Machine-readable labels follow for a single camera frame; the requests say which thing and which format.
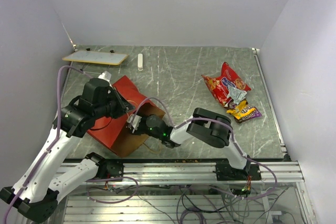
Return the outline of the red snack packet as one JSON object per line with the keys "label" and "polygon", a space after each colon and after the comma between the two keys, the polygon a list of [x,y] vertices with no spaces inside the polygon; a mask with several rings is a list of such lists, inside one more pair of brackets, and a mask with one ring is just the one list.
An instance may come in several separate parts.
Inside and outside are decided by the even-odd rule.
{"label": "red snack packet", "polygon": [[220,80],[222,85],[226,88],[235,87],[246,92],[251,90],[246,82],[242,80],[242,78],[229,66],[227,62],[222,64]]}

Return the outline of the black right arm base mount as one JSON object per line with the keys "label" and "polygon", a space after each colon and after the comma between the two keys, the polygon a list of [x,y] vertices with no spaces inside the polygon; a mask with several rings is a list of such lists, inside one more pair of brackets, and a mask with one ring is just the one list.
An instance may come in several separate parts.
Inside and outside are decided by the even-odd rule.
{"label": "black right arm base mount", "polygon": [[246,167],[243,169],[232,168],[227,159],[216,163],[214,173],[218,181],[247,181],[261,180],[259,166],[247,161]]}

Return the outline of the silver foil snack packet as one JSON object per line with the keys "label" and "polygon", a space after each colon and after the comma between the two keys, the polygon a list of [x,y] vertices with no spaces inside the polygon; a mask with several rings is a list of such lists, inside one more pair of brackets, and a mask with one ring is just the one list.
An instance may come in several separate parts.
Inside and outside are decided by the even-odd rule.
{"label": "silver foil snack packet", "polygon": [[227,97],[229,98],[229,102],[233,104],[240,104],[245,99],[246,94],[247,91],[238,89],[235,86],[228,87]]}

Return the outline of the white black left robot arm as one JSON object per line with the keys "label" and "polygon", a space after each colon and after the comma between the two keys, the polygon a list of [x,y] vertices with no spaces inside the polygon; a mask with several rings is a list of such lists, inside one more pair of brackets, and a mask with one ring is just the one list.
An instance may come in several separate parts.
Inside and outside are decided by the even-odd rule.
{"label": "white black left robot arm", "polygon": [[2,188],[1,199],[27,219],[43,223],[54,213],[58,203],[81,183],[119,175],[121,165],[96,153],[88,154],[79,165],[61,176],[56,177],[55,173],[98,119],[118,119],[134,108],[108,81],[90,79],[82,94],[58,112],[42,150],[14,186]]}

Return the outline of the orange red chips packet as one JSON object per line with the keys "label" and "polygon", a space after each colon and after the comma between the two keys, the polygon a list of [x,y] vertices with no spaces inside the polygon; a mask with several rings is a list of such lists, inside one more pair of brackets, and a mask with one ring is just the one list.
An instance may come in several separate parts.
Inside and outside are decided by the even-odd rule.
{"label": "orange red chips packet", "polygon": [[202,78],[214,99],[224,108],[228,107],[232,99],[228,97],[228,89],[222,84],[220,78],[205,75],[202,75]]}

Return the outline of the red brown paper bag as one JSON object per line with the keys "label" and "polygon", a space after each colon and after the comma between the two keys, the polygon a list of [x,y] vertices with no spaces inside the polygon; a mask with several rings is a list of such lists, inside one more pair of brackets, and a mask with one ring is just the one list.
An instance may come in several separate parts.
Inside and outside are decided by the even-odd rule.
{"label": "red brown paper bag", "polygon": [[[146,98],[127,76],[121,77],[112,86],[136,109]],[[127,157],[149,138],[146,134],[133,135],[127,128],[127,119],[134,112],[135,109],[118,119],[102,117],[87,133],[117,156]]]}

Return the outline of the purple snack packet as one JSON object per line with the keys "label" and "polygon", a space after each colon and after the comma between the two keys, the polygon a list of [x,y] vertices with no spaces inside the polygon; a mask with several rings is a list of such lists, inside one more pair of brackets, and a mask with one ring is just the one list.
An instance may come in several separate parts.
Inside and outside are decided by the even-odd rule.
{"label": "purple snack packet", "polygon": [[239,106],[239,103],[238,104],[234,103],[234,100],[230,100],[227,104],[227,108],[230,110],[236,109],[237,106]]}

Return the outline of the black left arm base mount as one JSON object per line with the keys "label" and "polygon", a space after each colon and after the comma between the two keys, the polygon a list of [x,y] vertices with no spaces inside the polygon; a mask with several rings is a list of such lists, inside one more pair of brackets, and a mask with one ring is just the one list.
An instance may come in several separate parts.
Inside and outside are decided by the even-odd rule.
{"label": "black left arm base mount", "polygon": [[120,161],[112,159],[103,159],[96,163],[98,171],[93,177],[94,179],[116,178],[117,181],[122,181],[124,165]]}

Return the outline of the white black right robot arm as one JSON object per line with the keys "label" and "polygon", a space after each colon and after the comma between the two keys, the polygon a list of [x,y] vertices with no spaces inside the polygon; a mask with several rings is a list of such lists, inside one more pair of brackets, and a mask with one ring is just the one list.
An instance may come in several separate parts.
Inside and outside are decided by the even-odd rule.
{"label": "white black right robot arm", "polygon": [[224,115],[196,108],[185,122],[178,126],[170,126],[154,114],[132,114],[129,126],[133,135],[146,134],[160,140],[168,148],[179,147],[194,137],[211,147],[222,149],[236,179],[244,179],[250,173],[249,156],[237,143],[231,120]]}

